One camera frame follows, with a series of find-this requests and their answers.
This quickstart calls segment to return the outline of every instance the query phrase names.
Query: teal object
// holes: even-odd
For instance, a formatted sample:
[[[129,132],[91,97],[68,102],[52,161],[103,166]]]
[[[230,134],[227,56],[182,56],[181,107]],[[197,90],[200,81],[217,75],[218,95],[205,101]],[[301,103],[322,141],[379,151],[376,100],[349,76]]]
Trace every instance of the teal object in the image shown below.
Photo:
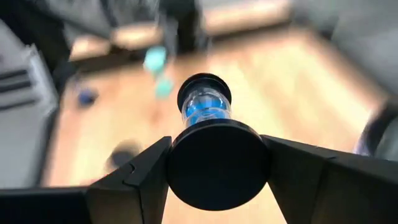
[[[163,74],[166,59],[166,48],[161,46],[152,47],[146,52],[144,67],[157,78]]]
[[[174,84],[168,78],[162,78],[156,85],[155,95],[156,98],[164,99],[169,97],[173,90]]]

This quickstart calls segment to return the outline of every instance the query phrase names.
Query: wooden floor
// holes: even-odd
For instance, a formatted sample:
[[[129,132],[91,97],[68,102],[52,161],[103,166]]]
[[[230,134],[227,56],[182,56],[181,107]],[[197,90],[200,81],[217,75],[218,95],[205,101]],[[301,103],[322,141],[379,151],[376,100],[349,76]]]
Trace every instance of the wooden floor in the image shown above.
[[[343,57],[307,30],[291,28],[224,42],[208,54],[175,58],[166,74],[175,82],[169,99],[157,101],[154,80],[142,65],[90,76],[84,86],[96,103],[77,107],[69,87],[48,168],[47,185],[89,184],[111,171],[107,163],[121,142],[141,150],[182,130],[177,92],[189,76],[211,72],[232,91],[233,118],[258,133],[350,152],[371,113],[386,95]],[[225,212],[204,212],[169,190],[164,223],[285,223],[268,186],[252,201]]]

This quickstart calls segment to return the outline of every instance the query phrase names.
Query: blue object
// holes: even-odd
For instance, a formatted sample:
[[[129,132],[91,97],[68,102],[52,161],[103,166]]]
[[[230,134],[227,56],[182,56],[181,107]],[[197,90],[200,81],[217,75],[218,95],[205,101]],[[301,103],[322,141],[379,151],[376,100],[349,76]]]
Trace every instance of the blue object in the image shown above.
[[[173,90],[173,82],[168,78],[161,78],[155,90],[156,98],[167,98]]]
[[[208,119],[230,119],[229,101],[218,91],[199,87],[193,90],[183,105],[183,118],[189,127]]]
[[[84,89],[79,93],[79,104],[82,106],[92,105],[97,99],[98,94],[90,89]]]
[[[144,67],[155,77],[158,77],[163,73],[166,59],[166,48],[161,46],[152,47],[146,52]]]

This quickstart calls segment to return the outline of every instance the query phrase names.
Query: clear plastic tube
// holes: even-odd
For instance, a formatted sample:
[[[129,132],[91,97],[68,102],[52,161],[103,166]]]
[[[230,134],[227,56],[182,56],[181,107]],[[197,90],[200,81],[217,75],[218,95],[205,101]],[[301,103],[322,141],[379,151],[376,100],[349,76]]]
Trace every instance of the clear plastic tube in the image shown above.
[[[182,118],[186,127],[208,119],[230,119],[231,105],[218,91],[199,86],[184,101]]]

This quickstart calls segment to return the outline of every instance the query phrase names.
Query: black round cap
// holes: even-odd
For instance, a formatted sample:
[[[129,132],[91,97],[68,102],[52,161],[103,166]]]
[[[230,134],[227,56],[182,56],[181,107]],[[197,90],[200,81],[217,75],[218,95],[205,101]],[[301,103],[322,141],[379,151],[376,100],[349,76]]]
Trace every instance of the black round cap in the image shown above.
[[[210,73],[198,73],[189,77],[178,91],[177,104],[180,112],[182,111],[185,99],[187,99],[191,91],[198,85],[207,86],[220,92],[231,104],[231,90],[229,90],[228,85],[220,77]]]
[[[249,126],[210,119],[173,142],[167,181],[176,196],[202,210],[227,210],[256,196],[269,178],[266,145]]]

